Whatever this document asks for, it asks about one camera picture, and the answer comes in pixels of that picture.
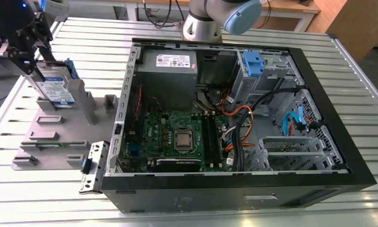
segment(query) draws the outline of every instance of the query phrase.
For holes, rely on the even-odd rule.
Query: red wire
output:
[[[293,124],[291,125],[291,129],[289,129],[289,134],[288,134],[288,136],[292,136],[292,135],[293,135],[293,129],[295,129],[295,122],[293,122]]]
[[[133,130],[135,128],[135,123],[137,121],[137,114],[139,114],[139,108],[140,108],[140,104],[141,104],[141,96],[143,96],[143,86],[140,85],[140,96],[139,96],[139,102],[137,102],[137,107],[136,107],[136,112],[135,112],[135,118],[133,118],[133,123],[132,123],[132,127],[131,130]]]

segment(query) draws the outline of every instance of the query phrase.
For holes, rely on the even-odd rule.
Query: aluminum slotted table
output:
[[[94,96],[120,95],[131,39],[180,39],[176,27],[68,18],[52,26],[56,59],[71,58]],[[301,48],[378,182],[378,91],[337,39],[251,30],[224,42]],[[36,114],[36,92],[20,77],[0,109],[0,224],[31,226],[378,226],[378,184],[305,209],[123,214],[106,195],[79,195],[79,170],[14,171],[12,158]]]

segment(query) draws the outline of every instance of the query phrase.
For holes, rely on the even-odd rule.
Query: power supply label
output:
[[[66,81],[62,77],[46,77],[44,82],[38,82],[43,92],[54,104],[70,107],[75,103],[74,96],[64,87]]]
[[[156,66],[191,68],[189,55],[160,54],[157,55]]]

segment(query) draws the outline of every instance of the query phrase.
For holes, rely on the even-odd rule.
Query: orange wire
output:
[[[292,136],[292,135],[293,135],[293,129],[295,129],[295,122],[293,122],[293,124],[291,125],[291,129],[289,129],[289,134],[288,134],[288,136]]]
[[[225,111],[225,108],[224,108],[223,104],[224,104],[224,102],[225,102],[225,100],[227,100],[227,97],[229,96],[229,92],[231,92],[231,89],[229,89],[228,92],[227,92],[225,98],[224,98],[224,99],[221,100],[221,102],[220,102],[221,111],[223,111],[223,113],[224,113],[227,116],[235,116],[243,109],[248,109],[248,110],[249,110],[249,114],[251,114],[251,126],[249,126],[249,128],[248,128],[248,131],[247,131],[247,133],[245,133],[245,136],[241,138],[241,141],[245,141],[247,138],[248,138],[248,136],[251,135],[252,125],[253,125],[253,111],[252,111],[252,109],[251,109],[251,107],[249,107],[248,105],[239,106],[237,109],[236,109],[233,112],[227,112],[227,111]],[[244,144],[245,147],[255,146],[252,143],[243,143],[243,144]],[[228,150],[229,147],[232,147],[231,149],[233,149],[233,147],[235,147],[233,143],[231,143],[231,144],[227,146],[225,150]]]

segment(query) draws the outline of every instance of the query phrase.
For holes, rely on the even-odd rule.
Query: motherboard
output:
[[[128,143],[123,166],[140,173],[224,171],[220,138],[225,126],[223,115],[148,112],[141,143]]]

